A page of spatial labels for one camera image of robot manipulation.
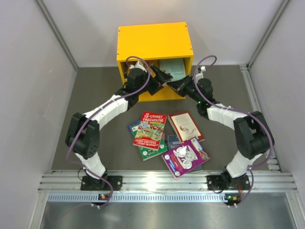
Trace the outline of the red 13-Storey Treehouse book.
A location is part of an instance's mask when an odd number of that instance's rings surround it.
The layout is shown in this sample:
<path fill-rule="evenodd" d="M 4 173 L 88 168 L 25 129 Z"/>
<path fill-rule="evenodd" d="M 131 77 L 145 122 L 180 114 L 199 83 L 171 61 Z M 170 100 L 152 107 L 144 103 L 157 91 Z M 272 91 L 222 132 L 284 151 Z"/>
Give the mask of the red 13-Storey Treehouse book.
<path fill-rule="evenodd" d="M 133 145 L 158 150 L 165 128 L 167 116 L 145 111 L 141 117 Z"/>

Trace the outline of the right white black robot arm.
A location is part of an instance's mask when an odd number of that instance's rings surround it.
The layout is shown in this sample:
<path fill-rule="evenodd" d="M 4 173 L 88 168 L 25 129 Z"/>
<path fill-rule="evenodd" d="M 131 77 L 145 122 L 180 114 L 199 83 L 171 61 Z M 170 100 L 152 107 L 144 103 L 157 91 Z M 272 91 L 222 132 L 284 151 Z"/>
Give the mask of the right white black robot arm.
<path fill-rule="evenodd" d="M 196 80 L 188 75 L 167 85 L 179 96 L 194 99 L 200 116 L 234 130 L 238 151 L 221 173 L 222 189 L 234 189 L 242 184 L 256 159 L 266 152 L 273 153 L 275 141 L 261 112 L 250 113 L 216 101 L 212 83 L 206 78 Z"/>

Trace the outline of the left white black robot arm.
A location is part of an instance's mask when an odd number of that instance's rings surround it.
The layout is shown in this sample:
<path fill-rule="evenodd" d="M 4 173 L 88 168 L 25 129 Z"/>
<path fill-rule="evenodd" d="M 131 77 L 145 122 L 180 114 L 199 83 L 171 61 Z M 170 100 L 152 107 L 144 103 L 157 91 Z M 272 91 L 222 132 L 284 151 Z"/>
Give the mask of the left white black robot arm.
<path fill-rule="evenodd" d="M 104 189 L 108 183 L 107 170 L 98 155 L 100 130 L 113 118 L 131 109 L 142 93 L 154 95 L 172 78 L 154 64 L 146 70 L 138 62 L 130 67 L 123 87 L 108 101 L 90 112 L 72 116 L 65 144 L 69 147 L 68 152 L 79 158 L 86 176 L 96 189 Z"/>

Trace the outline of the yellow wooden shelf cabinet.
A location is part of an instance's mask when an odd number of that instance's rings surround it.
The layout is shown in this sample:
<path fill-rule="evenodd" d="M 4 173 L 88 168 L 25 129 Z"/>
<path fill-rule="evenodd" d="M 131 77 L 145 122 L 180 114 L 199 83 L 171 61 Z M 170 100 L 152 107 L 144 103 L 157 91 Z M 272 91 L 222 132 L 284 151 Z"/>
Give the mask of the yellow wooden shelf cabinet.
<path fill-rule="evenodd" d="M 157 67 L 160 66 L 160 60 L 182 59 L 185 75 L 189 75 L 193 63 L 193 48 L 186 22 L 120 26 L 117 63 L 123 83 L 128 81 L 128 64 L 137 62 L 134 56 Z"/>

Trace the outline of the cream red-edged book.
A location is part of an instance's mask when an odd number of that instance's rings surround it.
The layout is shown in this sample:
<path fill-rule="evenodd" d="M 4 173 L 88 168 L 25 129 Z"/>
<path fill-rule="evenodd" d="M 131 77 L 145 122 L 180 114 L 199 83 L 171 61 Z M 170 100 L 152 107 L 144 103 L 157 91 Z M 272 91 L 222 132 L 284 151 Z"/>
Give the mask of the cream red-edged book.
<path fill-rule="evenodd" d="M 196 137 L 199 142 L 205 140 L 204 135 L 189 111 L 169 114 L 167 120 L 181 143 L 194 137 Z"/>

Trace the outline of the dark blue Nineteen Eighty-Four book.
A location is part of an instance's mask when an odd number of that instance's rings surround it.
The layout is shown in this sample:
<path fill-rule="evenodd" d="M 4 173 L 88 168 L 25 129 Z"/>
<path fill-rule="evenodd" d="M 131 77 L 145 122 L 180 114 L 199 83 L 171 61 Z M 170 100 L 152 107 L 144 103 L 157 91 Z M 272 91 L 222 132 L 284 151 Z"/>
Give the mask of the dark blue Nineteen Eighty-Four book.
<path fill-rule="evenodd" d="M 169 150 L 175 149 L 176 147 L 178 147 L 181 144 L 177 135 L 166 135 L 165 141 L 167 143 Z M 201 172 L 201 171 L 203 171 L 203 166 L 199 165 L 199 166 L 195 167 L 193 170 L 189 171 L 188 173 L 191 174 L 191 173 L 196 173 L 196 172 Z"/>

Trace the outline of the blue Jane Eyre book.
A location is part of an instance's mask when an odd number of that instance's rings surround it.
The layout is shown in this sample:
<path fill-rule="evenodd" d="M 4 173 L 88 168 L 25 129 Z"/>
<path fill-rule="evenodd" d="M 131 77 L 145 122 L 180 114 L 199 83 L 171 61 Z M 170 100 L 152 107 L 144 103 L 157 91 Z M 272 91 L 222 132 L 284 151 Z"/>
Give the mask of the blue Jane Eyre book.
<path fill-rule="evenodd" d="M 129 124 L 127 126 L 131 136 L 133 136 L 133 137 L 135 136 L 135 134 L 136 134 L 136 132 L 138 130 L 140 122 L 141 122 L 141 120 L 139 119 L 139 120 L 137 120 L 137 121 L 135 121 L 135 122 L 133 122 L 133 123 L 131 123 L 131 124 Z"/>

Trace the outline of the purple 117-Storey Treehouse book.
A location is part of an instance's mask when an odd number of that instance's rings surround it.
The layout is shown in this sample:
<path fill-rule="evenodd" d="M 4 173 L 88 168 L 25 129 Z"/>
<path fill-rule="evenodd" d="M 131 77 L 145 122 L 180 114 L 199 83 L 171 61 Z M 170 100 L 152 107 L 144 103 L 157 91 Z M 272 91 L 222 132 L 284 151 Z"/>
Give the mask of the purple 117-Storey Treehouse book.
<path fill-rule="evenodd" d="M 162 158 L 174 179 L 178 179 L 207 162 L 210 156 L 206 153 L 198 139 L 193 137 L 178 147 L 162 154 Z"/>

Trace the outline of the green treehouse book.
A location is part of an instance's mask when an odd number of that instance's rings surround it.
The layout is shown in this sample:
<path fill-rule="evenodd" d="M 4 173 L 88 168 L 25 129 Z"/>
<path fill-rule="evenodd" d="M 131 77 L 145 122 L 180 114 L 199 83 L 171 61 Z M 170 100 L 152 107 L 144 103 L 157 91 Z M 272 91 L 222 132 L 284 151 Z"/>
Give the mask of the green treehouse book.
<path fill-rule="evenodd" d="M 158 150 L 152 150 L 152 149 L 148 149 L 148 148 L 139 147 L 139 151 L 141 153 L 143 161 L 146 161 L 148 159 L 151 159 L 153 157 L 156 157 L 158 155 L 161 155 L 161 154 L 167 152 L 168 148 L 167 148 L 166 143 L 162 139 Z"/>

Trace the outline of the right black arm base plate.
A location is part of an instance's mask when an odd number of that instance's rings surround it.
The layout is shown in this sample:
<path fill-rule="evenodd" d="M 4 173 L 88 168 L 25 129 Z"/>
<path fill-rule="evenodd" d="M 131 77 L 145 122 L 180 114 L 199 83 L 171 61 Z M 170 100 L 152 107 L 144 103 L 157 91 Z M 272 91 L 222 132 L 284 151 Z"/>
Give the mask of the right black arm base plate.
<path fill-rule="evenodd" d="M 228 174 L 221 173 L 220 175 L 208 175 L 207 189 L 219 193 L 220 191 L 238 191 L 249 190 L 250 180 L 248 175 L 243 175 L 237 178 L 231 178 Z"/>

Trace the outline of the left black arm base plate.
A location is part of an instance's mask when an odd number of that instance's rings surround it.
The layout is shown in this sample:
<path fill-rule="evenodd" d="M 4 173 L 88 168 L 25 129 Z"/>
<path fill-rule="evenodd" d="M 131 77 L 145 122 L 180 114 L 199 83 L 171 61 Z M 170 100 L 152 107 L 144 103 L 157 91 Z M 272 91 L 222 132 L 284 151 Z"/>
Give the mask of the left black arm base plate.
<path fill-rule="evenodd" d="M 110 183 L 114 191 L 121 190 L 122 176 L 107 176 L 107 181 Z M 97 180 L 91 176 L 83 176 L 81 180 L 81 191 L 110 191 L 111 187 L 102 180 Z"/>

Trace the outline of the aluminium mounting rail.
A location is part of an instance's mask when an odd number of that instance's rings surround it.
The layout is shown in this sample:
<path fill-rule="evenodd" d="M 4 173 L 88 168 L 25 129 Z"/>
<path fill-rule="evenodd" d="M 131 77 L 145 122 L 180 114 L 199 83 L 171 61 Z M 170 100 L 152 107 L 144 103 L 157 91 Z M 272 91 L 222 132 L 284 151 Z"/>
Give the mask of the aluminium mounting rail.
<path fill-rule="evenodd" d="M 45 192 L 79 191 L 83 172 L 55 170 L 44 174 L 38 190 Z M 208 192 L 207 176 L 220 171 L 201 171 L 174 179 L 169 171 L 109 171 L 111 176 L 122 176 L 121 192 Z M 296 192 L 297 186 L 290 173 L 254 171 L 253 192 Z"/>

